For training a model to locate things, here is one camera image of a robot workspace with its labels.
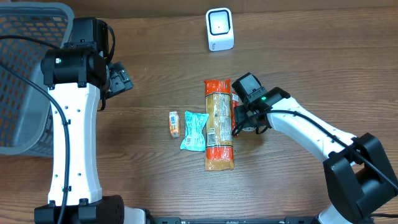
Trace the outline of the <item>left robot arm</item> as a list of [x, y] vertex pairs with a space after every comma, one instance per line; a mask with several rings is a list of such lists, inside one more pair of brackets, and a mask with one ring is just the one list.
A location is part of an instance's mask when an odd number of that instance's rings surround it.
[[123, 65], [112, 62], [114, 46], [105, 21], [76, 18], [70, 40], [41, 61], [53, 116], [53, 173], [47, 204], [34, 210], [36, 223], [147, 222], [145, 210], [103, 195], [98, 177], [97, 112], [133, 87]]

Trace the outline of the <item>light blue tissue pack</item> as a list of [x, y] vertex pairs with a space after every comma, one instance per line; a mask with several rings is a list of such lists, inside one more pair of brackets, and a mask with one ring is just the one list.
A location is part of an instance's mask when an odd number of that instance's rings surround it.
[[180, 145], [181, 150], [203, 152], [206, 141], [203, 129], [208, 120], [208, 113], [185, 112], [185, 137]]

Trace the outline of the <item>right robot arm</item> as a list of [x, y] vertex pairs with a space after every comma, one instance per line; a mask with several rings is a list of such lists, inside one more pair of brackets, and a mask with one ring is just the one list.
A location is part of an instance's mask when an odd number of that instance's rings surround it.
[[377, 209], [397, 196], [397, 176], [377, 137], [357, 137], [335, 128], [301, 106], [285, 90], [266, 90], [251, 73], [232, 84], [247, 123], [284, 133], [323, 165], [330, 206], [313, 223], [373, 223]]

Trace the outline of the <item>red snack stick package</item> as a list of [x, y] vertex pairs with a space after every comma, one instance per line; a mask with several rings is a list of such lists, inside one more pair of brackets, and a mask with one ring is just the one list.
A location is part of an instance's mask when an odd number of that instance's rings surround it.
[[239, 106], [239, 97], [235, 91], [232, 91], [231, 92], [231, 128], [232, 128], [232, 130], [234, 130], [234, 128], [236, 127], [234, 109], [237, 106]]

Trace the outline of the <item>green lid jar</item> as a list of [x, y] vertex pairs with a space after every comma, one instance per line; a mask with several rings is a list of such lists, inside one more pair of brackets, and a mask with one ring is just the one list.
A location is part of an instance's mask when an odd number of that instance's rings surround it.
[[252, 132], [256, 130], [256, 126], [253, 124], [245, 124], [242, 130], [245, 132]]

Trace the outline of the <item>red and tan cracker package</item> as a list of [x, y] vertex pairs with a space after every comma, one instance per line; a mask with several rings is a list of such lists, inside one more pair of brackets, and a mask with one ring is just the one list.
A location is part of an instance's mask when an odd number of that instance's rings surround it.
[[206, 156], [205, 170], [234, 169], [232, 99], [230, 80], [205, 80]]

